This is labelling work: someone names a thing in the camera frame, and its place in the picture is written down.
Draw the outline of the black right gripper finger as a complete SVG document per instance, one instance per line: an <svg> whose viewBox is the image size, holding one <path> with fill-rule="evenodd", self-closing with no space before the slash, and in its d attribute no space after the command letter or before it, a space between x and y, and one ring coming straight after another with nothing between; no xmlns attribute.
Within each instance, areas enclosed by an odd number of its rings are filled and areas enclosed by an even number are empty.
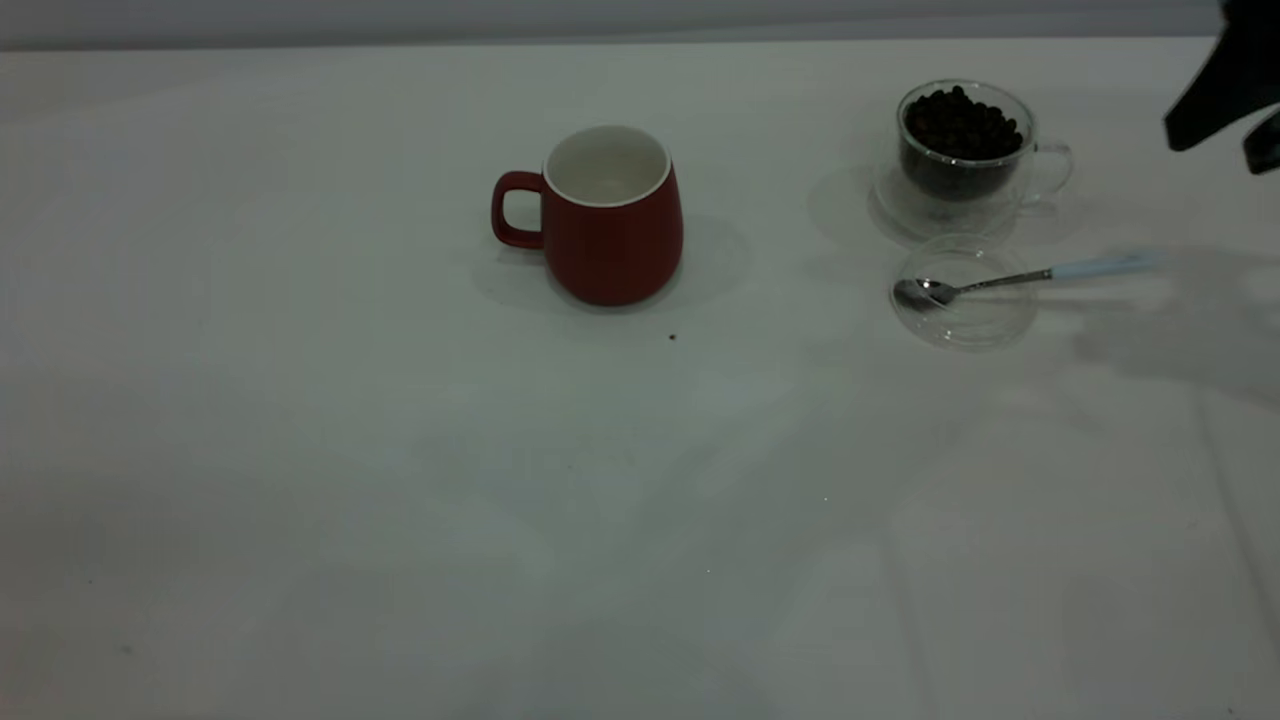
<svg viewBox="0 0 1280 720"><path fill-rule="evenodd" d="M1277 104L1277 1L1220 1L1222 27L1196 78L1165 115L1175 152Z"/></svg>
<svg viewBox="0 0 1280 720"><path fill-rule="evenodd" d="M1245 165L1252 176L1265 176L1280 167L1280 111L1276 110L1243 140Z"/></svg>

